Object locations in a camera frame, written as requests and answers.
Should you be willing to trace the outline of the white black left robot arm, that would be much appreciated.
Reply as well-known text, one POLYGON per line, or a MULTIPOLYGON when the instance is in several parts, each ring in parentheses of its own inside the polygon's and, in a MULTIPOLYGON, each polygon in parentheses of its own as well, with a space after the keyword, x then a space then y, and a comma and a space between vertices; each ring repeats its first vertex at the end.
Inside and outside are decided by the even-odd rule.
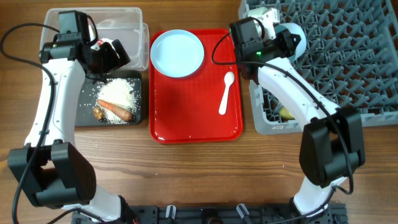
POLYGON ((35 207, 77 212, 95 223, 139 223, 120 195, 97 184, 93 166, 75 146, 75 120, 81 87, 129 63, 119 40, 98 42, 93 19, 84 12, 62 11, 53 41, 43 45, 37 67, 43 72, 34 124, 7 164, 18 186, 14 201, 26 195, 35 207))

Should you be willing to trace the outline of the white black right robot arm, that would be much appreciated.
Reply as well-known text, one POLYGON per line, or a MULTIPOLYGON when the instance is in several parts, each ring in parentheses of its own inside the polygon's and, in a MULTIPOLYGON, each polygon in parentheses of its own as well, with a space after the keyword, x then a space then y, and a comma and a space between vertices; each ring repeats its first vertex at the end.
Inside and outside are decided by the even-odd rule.
POLYGON ((326 209, 334 191, 353 193, 353 173, 365 163, 361 114, 323 96, 294 69, 292 61, 307 47, 299 25, 247 17, 231 23, 229 33, 242 76, 271 92, 302 129, 305 178, 293 205, 301 217, 312 218, 326 209), (341 187, 345 180, 348 190, 341 187))

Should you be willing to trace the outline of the orange carrot piece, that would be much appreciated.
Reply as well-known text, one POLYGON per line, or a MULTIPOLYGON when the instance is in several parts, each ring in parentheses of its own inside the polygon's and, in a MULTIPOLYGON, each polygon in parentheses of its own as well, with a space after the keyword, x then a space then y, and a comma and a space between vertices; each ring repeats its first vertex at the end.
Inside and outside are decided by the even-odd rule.
POLYGON ((132 113, 120 106, 114 105, 104 100, 97 100, 97 103, 103 108, 110 110, 110 112, 115 114, 118 118, 120 118, 123 121, 128 122, 132 120, 132 113))

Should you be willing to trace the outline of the white plastic spoon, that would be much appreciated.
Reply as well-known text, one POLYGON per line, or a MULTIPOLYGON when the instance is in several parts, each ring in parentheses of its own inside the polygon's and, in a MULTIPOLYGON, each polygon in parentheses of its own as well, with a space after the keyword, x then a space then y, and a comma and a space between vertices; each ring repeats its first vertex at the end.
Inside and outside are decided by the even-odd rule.
POLYGON ((219 107, 219 114, 224 115, 226 113, 227 105, 228 105, 228 95, 229 95, 229 88, 234 83, 234 73, 227 72, 224 76, 224 92, 220 102, 219 107))

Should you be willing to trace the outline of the brown food scrap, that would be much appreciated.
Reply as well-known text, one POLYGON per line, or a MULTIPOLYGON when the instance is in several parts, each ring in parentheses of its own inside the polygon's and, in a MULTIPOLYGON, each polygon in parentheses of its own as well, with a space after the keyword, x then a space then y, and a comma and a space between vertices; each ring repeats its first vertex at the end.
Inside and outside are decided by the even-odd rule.
POLYGON ((93 115, 99 121, 102 121, 105 119, 105 114, 99 106, 96 106, 93 108, 93 115))

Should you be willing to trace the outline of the yellow plastic cup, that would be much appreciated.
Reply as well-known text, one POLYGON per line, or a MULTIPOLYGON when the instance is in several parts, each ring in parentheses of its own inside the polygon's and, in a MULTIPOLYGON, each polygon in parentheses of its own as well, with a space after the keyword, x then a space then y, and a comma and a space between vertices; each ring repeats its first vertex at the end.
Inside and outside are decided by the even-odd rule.
POLYGON ((282 119, 286 119, 286 120, 293 120, 295 119, 294 116, 292 115, 292 113, 286 108, 286 107, 281 107, 281 109, 279 110, 279 116, 282 119))

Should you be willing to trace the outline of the small light blue bowl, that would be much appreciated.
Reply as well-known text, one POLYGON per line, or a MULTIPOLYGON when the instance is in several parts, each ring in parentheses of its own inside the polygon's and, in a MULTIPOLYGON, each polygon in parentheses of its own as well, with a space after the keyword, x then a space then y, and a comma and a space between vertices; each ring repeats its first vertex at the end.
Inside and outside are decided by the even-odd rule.
POLYGON ((294 42, 294 54, 289 56, 288 59, 293 63, 303 55, 307 47, 307 38, 303 29, 295 23, 282 23, 274 27, 275 33, 279 34, 287 30, 294 42))

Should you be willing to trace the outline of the large light blue plate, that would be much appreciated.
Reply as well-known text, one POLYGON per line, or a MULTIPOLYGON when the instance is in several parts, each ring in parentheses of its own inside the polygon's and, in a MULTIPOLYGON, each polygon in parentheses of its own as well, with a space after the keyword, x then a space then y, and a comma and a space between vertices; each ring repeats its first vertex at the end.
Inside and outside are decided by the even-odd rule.
POLYGON ((183 78, 196 72, 205 58, 201 40, 192 32, 175 29, 160 34, 150 48, 154 68, 171 78, 183 78))

